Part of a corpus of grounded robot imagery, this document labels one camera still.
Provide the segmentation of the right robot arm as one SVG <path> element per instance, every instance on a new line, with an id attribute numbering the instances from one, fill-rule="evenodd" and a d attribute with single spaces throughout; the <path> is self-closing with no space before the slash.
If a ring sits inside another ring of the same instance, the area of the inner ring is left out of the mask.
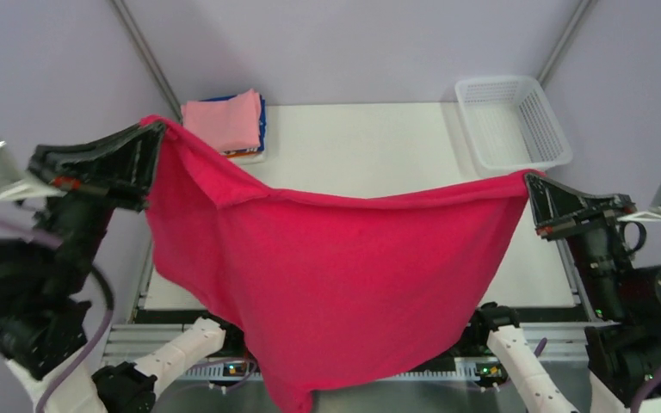
<path id="1" fill-rule="evenodd" d="M 661 412 L 661 264 L 636 268 L 646 225 L 661 222 L 661 183 L 643 211 L 525 176 L 538 236 L 564 241 L 599 324 L 584 329 L 593 412 Z"/>

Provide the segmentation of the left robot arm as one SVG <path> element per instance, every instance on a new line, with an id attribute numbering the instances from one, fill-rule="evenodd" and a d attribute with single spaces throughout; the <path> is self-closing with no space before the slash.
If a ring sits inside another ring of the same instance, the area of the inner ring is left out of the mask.
<path id="1" fill-rule="evenodd" d="M 21 169 L 0 139 L 0 201 L 41 198 L 34 225 L 0 218 L 0 355 L 37 412 L 149 412 L 160 395 L 241 332 L 200 318 L 153 353 L 91 372 L 114 291 L 95 265 L 117 209 L 142 212 L 166 125 L 152 121 L 82 145 L 40 145 Z"/>

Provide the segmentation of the crimson red t shirt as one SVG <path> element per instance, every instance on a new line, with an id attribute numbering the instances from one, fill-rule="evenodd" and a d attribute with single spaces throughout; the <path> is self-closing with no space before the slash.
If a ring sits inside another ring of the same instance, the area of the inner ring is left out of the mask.
<path id="1" fill-rule="evenodd" d="M 244 332 L 284 412 L 452 347 L 528 204 L 521 171 L 374 199 L 271 188 L 172 120 L 141 125 L 165 129 L 155 268 Z"/>

